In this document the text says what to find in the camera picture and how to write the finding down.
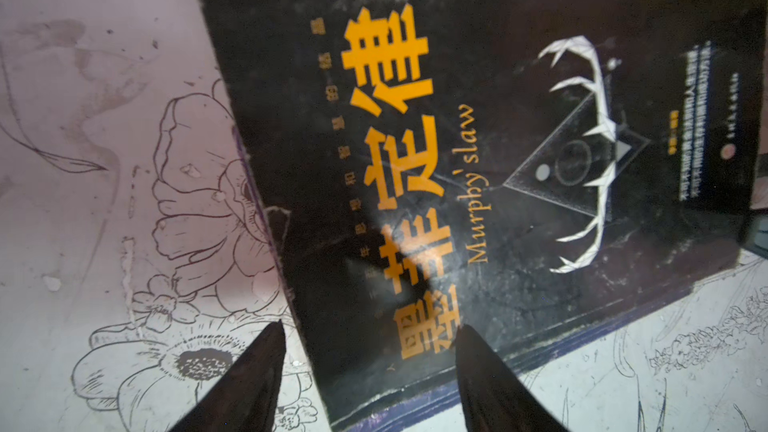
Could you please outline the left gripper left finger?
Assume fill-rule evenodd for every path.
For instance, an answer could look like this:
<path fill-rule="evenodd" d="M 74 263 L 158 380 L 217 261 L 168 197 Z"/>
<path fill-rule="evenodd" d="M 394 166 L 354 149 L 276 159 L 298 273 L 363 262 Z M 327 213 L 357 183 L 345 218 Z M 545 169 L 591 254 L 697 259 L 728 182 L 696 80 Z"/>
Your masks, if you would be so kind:
<path fill-rule="evenodd" d="M 271 322 L 171 431 L 270 431 L 285 354 L 283 323 Z"/>

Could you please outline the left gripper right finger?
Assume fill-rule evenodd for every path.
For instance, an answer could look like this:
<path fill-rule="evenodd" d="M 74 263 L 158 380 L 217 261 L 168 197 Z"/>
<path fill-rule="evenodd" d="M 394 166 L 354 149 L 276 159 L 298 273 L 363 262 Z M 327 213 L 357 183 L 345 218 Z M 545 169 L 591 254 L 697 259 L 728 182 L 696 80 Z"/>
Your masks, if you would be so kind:
<path fill-rule="evenodd" d="M 454 341 L 459 395 L 469 431 L 563 431 L 502 358 L 469 325 Z"/>

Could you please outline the black book orange title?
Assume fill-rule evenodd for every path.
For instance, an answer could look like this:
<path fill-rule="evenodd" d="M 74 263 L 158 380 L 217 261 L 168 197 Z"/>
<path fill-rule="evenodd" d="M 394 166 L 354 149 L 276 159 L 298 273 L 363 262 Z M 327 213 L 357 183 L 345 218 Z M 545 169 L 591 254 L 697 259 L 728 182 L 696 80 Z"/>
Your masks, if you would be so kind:
<path fill-rule="evenodd" d="M 692 290 L 739 258 L 767 0 L 200 5 L 239 134 L 337 132 L 341 158 L 364 145 L 382 210 L 461 175 L 470 211 L 529 200 L 565 216 L 547 235 L 554 273 L 628 242 Z"/>

